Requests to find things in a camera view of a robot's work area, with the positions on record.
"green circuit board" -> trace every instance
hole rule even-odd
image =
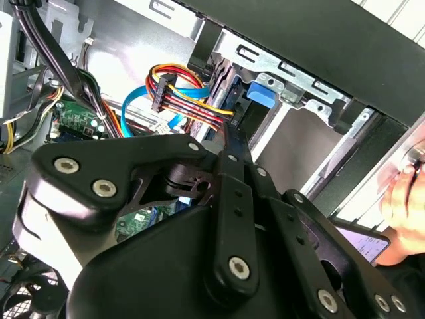
[[[117,220],[115,237],[118,242],[121,242],[171,216],[174,212],[175,204],[173,203],[167,206],[146,208],[127,214]]]
[[[120,217],[116,224],[116,238],[126,239],[140,233],[142,230],[148,228],[151,217],[151,209],[142,209],[141,211],[135,211],[134,213]]]
[[[95,133],[103,138],[108,137],[108,135],[104,133],[105,129],[95,113],[83,108],[75,102],[64,100],[60,102],[63,107],[58,109],[60,113],[59,125],[89,137],[92,137]]]

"black plastic arm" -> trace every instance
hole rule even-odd
[[[75,230],[98,234],[119,214],[178,196],[200,204],[95,255],[74,283],[68,318],[412,318],[306,197],[281,198],[244,134],[224,124],[216,142],[218,155],[186,135],[34,153],[27,195]],[[99,180],[116,191],[99,195]]]

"silver screw head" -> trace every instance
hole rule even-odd
[[[378,294],[375,295],[375,301],[377,302],[379,308],[381,308],[382,310],[384,310],[385,312],[390,312],[390,306],[388,305],[388,303],[385,301],[385,299],[381,296],[379,296]]]
[[[232,154],[230,154],[228,158],[230,158],[232,161],[238,161],[238,159],[234,157]]]
[[[250,267],[240,257],[232,257],[228,261],[230,272],[240,280],[247,280],[250,276]]]
[[[189,143],[189,147],[194,151],[199,151],[198,145],[196,145],[194,143]]]
[[[317,293],[320,303],[327,311],[334,314],[338,311],[338,303],[335,298],[330,294],[330,292],[321,289]]]
[[[99,179],[93,183],[93,192],[99,197],[113,197],[117,193],[117,187],[111,181]]]
[[[303,202],[304,202],[304,199],[303,199],[303,197],[302,197],[300,194],[295,194],[295,195],[294,195],[294,198],[295,198],[298,202],[300,202],[300,203],[303,203]]]
[[[407,312],[406,306],[401,302],[399,297],[391,296],[391,300],[395,304],[397,309],[399,309],[401,312],[404,312],[404,313]]]
[[[262,177],[266,177],[267,176],[267,172],[265,170],[263,170],[261,167],[257,168],[257,172],[262,176]]]
[[[58,158],[54,161],[54,168],[63,174],[73,174],[80,170],[80,166],[72,158]]]

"motherboard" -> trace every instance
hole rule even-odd
[[[50,128],[51,141],[71,142],[103,138],[108,138],[108,134],[93,111],[73,101],[61,100],[56,105]]]

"black metal bracket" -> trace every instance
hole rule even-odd
[[[329,125],[337,133],[345,135],[353,127],[355,120],[366,108],[363,103],[353,100],[347,107],[342,100],[336,100],[332,105],[332,113],[329,117]]]
[[[222,27],[205,20],[203,29],[199,35],[198,41],[193,49],[191,58],[187,67],[196,72],[203,82],[208,82],[213,75],[212,66],[208,65],[211,53],[220,37]]]
[[[90,309],[103,309],[104,300],[92,300],[85,291],[101,291],[103,296],[99,285],[104,286],[105,278],[115,269],[111,265],[120,267],[123,273],[131,272],[132,278],[140,278],[143,285],[149,282],[153,285],[149,291],[154,293],[158,284],[169,284],[161,279],[163,272],[155,275],[155,280],[150,278],[156,274],[156,267],[162,267],[161,254],[165,253],[173,255],[173,262],[169,257],[165,259],[167,272],[184,272],[202,283],[185,287],[190,296],[198,294],[202,286],[210,302],[226,311],[238,311],[247,305],[262,309],[256,297],[264,302],[265,296],[270,300],[271,295],[281,293],[281,287],[290,286],[291,294],[286,294],[286,298],[302,318],[410,318],[391,303],[393,296],[402,301],[399,293],[306,197],[289,191],[281,199],[270,175],[252,163],[243,133],[225,123],[215,142],[223,145],[217,156],[186,135],[52,144],[35,152],[27,191],[40,205],[71,220],[75,227],[91,231],[110,228],[119,213],[173,200],[182,194],[204,205],[190,207],[165,224],[95,257],[77,280],[73,300],[89,304]],[[58,170],[55,164],[60,158],[72,159],[78,169],[68,174]],[[111,197],[96,195],[92,187],[99,179],[112,182],[116,193]],[[263,228],[265,235],[261,236],[266,239],[259,239],[259,228]],[[195,238],[200,240],[198,248],[188,250]],[[176,241],[177,250],[171,241]],[[195,257],[199,247],[202,256]],[[157,249],[164,251],[158,254]],[[136,251],[149,253],[153,258],[149,262],[155,266],[134,266]],[[345,302],[324,261],[341,277]],[[181,280],[181,284],[187,282],[185,278]],[[273,288],[271,281],[276,282]],[[124,293],[115,288],[111,291]],[[378,300],[384,300],[389,312]],[[78,311],[88,309],[75,303],[71,306]],[[190,318],[198,317],[199,312]]]

